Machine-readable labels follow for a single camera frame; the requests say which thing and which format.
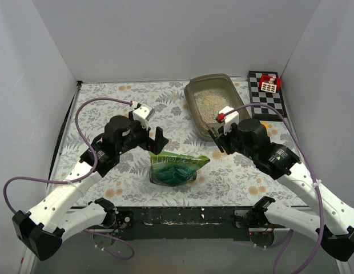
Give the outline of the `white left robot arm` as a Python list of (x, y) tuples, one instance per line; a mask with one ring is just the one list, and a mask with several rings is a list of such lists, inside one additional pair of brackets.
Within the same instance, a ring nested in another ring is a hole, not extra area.
[(116, 213), (109, 200), (99, 198), (73, 213), (69, 209), (119, 163), (122, 154), (137, 147), (159, 154), (167, 143), (160, 127), (151, 139), (150, 128), (143, 128), (141, 122), (120, 115), (112, 117), (104, 132), (91, 143), (95, 155), (91, 150), (85, 151), (63, 184), (27, 212), (14, 214), (12, 221), (18, 239), (44, 261), (82, 230), (95, 225), (112, 227)]

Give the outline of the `yellow plastic scoop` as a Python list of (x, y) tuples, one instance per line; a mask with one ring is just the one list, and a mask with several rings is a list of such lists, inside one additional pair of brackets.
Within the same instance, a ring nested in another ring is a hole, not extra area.
[(260, 122), (260, 124), (262, 124), (267, 130), (269, 129), (269, 125), (265, 122)]

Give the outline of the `green cat litter bag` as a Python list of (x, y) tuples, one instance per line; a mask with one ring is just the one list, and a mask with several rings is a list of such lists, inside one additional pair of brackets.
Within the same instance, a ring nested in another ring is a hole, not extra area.
[(168, 187), (177, 187), (196, 180), (198, 171), (210, 162), (203, 155), (194, 157), (165, 151), (158, 155), (149, 152), (149, 156), (150, 182)]

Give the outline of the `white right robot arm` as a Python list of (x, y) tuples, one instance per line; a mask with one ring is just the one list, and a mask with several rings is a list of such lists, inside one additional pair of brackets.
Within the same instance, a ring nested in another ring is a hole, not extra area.
[(233, 123), (228, 133), (224, 127), (208, 132), (217, 147), (244, 155), (255, 167), (301, 198), (313, 214), (298, 211), (264, 196), (243, 216), (242, 227), (281, 225), (317, 240), (324, 226), (320, 246), (339, 261), (348, 261), (354, 253), (354, 208), (345, 204), (321, 182), (313, 182), (309, 170), (288, 147), (274, 143), (266, 128), (256, 119)]

